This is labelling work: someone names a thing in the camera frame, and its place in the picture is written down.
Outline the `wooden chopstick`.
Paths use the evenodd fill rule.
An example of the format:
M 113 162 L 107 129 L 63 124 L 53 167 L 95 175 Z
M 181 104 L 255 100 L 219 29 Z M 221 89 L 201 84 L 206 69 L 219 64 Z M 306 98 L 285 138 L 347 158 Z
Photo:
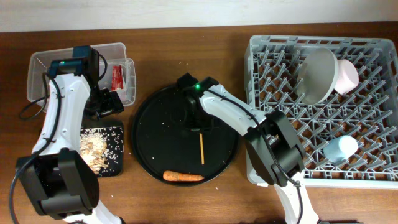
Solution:
M 200 133 L 200 155 L 201 155 L 201 164 L 205 164 L 205 157 L 204 157 L 204 147 L 203 147 L 203 134 Z

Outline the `red snack wrapper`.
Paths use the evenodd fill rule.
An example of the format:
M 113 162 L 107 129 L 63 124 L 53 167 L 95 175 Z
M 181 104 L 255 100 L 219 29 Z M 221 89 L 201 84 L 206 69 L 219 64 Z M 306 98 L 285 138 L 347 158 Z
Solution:
M 114 65 L 112 71 L 111 90 L 122 90 L 124 88 L 123 70 L 121 65 Z

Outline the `round black serving tray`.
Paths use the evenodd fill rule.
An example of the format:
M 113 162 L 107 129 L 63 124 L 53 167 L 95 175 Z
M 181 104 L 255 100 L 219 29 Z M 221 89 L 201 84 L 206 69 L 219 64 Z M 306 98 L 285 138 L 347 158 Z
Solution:
M 219 176 L 238 151 L 239 134 L 222 120 L 203 133 L 205 164 L 201 164 L 200 137 L 183 126 L 185 110 L 175 85 L 157 90 L 139 107 L 131 127 L 132 151 L 153 178 L 163 182 L 167 170 L 201 175 L 202 183 Z

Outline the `orange carrot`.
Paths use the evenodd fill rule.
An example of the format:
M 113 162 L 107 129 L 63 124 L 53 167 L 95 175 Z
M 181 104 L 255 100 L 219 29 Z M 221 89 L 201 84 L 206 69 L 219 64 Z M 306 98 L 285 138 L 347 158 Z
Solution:
M 202 181 L 204 177 L 201 175 L 183 174 L 167 170 L 163 173 L 163 179 L 169 182 L 199 182 Z

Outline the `grey plate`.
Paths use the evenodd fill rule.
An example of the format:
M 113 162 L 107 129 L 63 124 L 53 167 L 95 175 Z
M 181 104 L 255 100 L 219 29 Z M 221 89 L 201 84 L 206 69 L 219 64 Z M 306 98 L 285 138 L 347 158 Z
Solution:
M 302 103 L 321 103 L 332 93 L 338 79 L 336 56 L 326 48 L 314 50 L 303 61 L 297 78 L 297 95 L 304 94 Z

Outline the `light blue cup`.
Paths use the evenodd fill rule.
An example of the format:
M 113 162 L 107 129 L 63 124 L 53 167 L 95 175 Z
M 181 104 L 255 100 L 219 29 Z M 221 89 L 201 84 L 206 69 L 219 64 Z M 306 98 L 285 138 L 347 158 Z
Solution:
M 351 136 L 340 136 L 323 148 L 325 157 L 332 163 L 348 159 L 358 150 L 358 142 Z

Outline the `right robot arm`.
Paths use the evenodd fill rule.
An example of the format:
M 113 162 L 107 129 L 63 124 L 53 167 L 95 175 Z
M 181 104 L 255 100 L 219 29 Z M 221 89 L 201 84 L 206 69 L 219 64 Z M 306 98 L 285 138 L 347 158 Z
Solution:
M 319 223 L 303 183 L 305 149 L 283 112 L 266 113 L 249 106 L 211 77 L 198 81 L 186 73 L 177 80 L 177 90 L 188 109 L 185 128 L 208 132 L 220 119 L 244 138 L 250 163 L 262 180 L 274 186 L 286 223 Z

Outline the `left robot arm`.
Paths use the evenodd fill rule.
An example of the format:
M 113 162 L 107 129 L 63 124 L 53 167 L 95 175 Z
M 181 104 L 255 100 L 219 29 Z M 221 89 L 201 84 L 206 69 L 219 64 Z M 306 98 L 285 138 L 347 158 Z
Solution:
M 124 110 L 116 92 L 99 87 L 104 61 L 84 45 L 74 47 L 70 58 L 52 61 L 43 73 L 45 121 L 31 156 L 16 163 L 9 191 L 14 222 L 14 189 L 20 182 L 39 215 L 70 223 L 123 223 L 100 201 L 98 179 L 80 155 L 83 117 L 101 119 Z

